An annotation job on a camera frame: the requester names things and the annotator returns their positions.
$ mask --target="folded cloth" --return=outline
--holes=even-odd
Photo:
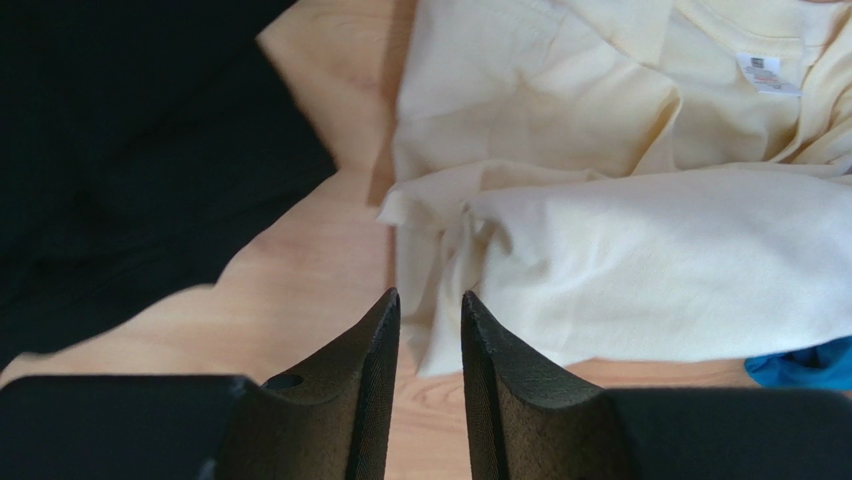
[[[795,352],[749,358],[745,368],[764,387],[852,390],[852,337]]]
[[[849,186],[730,169],[481,193],[443,236],[421,369],[461,368],[467,289],[561,365],[744,358],[852,335],[850,211]]]

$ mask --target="pale yellow fabric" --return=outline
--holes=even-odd
[[[781,76],[804,96],[758,94],[738,52],[779,57]],[[474,270],[453,288],[442,280],[472,221],[462,212],[479,192],[720,167],[844,182],[850,85],[846,3],[420,2],[397,107],[397,184],[380,215],[400,227],[397,284],[415,341],[449,351],[457,297],[488,281]],[[522,338],[544,343],[535,332]],[[427,358],[426,374],[460,366]],[[562,363],[572,360],[565,353]]]

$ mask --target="hole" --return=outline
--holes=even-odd
[[[278,375],[270,378],[263,384],[265,388],[269,388],[271,390],[284,390],[287,388],[297,387],[304,382],[305,379],[299,375],[293,375],[290,373],[279,373]]]

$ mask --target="wooden floor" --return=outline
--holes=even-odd
[[[356,322],[392,281],[392,232],[373,222],[392,182],[393,99],[410,0],[300,0],[259,39],[334,153],[340,172],[240,252],[216,286],[173,295],[50,357],[21,357],[0,385],[33,373],[233,373],[258,381]],[[741,361],[593,361],[602,386],[752,385]],[[470,478],[459,375],[418,379],[401,349],[388,479]]]

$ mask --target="black fabric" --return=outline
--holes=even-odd
[[[254,40],[292,3],[0,2],[0,369],[215,282],[334,172]]]

